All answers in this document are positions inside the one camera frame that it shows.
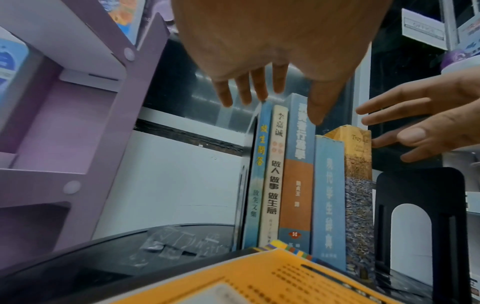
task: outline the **chinese character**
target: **chinese character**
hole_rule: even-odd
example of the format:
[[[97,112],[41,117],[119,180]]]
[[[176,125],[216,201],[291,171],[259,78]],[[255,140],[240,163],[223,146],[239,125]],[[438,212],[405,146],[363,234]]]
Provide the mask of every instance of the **chinese character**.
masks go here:
[[[334,195],[334,188],[331,187],[331,186],[327,186],[326,187],[326,197],[328,199],[331,199],[333,195]]]
[[[306,113],[307,112],[307,104],[298,104],[298,111]]]
[[[295,150],[295,157],[297,159],[305,159],[305,150],[300,150],[300,149],[296,149]]]
[[[307,136],[307,133],[305,131],[302,131],[302,130],[297,130],[296,131],[296,138],[297,139],[305,140],[306,136]]]
[[[334,221],[331,217],[327,217],[325,220],[325,230],[330,232],[334,228]]]
[[[333,208],[333,207],[332,207],[332,203],[327,202],[327,203],[326,203],[326,214],[327,214],[327,215],[332,215],[332,214],[333,214],[333,213],[332,213],[332,208]]]
[[[327,171],[327,173],[326,173],[326,182],[329,183],[329,184],[334,183],[334,175],[330,171]]]
[[[332,236],[329,233],[325,236],[325,248],[331,249],[332,246],[333,246]]]
[[[268,206],[269,207],[276,207],[277,206],[277,201],[273,199],[268,200]]]
[[[326,159],[326,168],[329,170],[334,169],[334,161],[331,158]]]
[[[298,121],[296,123],[296,127],[299,129],[299,130],[302,130],[302,131],[307,131],[307,123],[305,121]]]
[[[296,140],[296,148],[301,149],[301,150],[306,150],[307,149],[307,143],[305,140],[297,139]]]
[[[307,121],[307,114],[304,113],[304,112],[300,112],[300,113],[298,114],[298,120],[300,120],[300,121],[305,121],[305,122],[306,122],[306,121]]]

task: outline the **fingernail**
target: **fingernail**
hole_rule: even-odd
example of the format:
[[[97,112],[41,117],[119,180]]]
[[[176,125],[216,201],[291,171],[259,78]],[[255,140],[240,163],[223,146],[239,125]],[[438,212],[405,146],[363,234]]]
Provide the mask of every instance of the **fingernail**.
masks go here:
[[[397,138],[402,143],[414,144],[427,137],[427,133],[422,128],[413,128],[401,131]]]

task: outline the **black bookend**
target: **black bookend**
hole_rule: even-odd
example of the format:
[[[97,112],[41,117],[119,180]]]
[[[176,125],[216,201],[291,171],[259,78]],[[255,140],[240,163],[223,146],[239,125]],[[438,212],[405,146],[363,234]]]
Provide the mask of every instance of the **black bookend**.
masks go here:
[[[433,300],[471,303],[467,209],[463,175],[453,168],[382,173],[376,182],[375,259],[390,273],[392,212],[402,204],[422,208],[431,220]]]

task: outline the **human hand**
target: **human hand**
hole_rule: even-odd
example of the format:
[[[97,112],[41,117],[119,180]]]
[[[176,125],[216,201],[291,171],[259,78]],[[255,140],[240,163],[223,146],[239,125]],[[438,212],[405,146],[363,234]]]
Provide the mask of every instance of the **human hand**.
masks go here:
[[[404,162],[478,144],[480,67],[402,84],[359,106],[356,112],[360,115],[372,113],[361,120],[367,126],[404,117],[433,115],[371,141],[374,148],[395,142],[416,147],[401,156]]]
[[[312,80],[308,116],[320,124],[364,57],[390,6],[385,0],[175,0],[185,49],[231,106],[228,79],[244,104],[268,97],[265,65],[281,93],[289,63]]]

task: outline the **book spine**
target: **book spine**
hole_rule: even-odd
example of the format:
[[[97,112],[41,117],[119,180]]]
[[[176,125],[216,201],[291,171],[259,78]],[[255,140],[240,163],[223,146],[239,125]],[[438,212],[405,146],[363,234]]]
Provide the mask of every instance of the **book spine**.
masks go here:
[[[346,271],[344,143],[315,137],[311,254]]]
[[[267,171],[261,204],[259,246],[266,246],[272,240],[277,239],[279,234],[288,115],[289,110],[286,107],[279,105],[273,107]]]
[[[255,135],[242,249],[256,247],[259,241],[260,214],[264,192],[271,120],[272,103],[267,101],[261,106],[260,118]]]
[[[310,252],[315,125],[307,116],[307,98],[292,94],[288,117],[278,239]]]
[[[342,126],[325,136],[345,144],[346,270],[361,279],[375,281],[371,133]]]

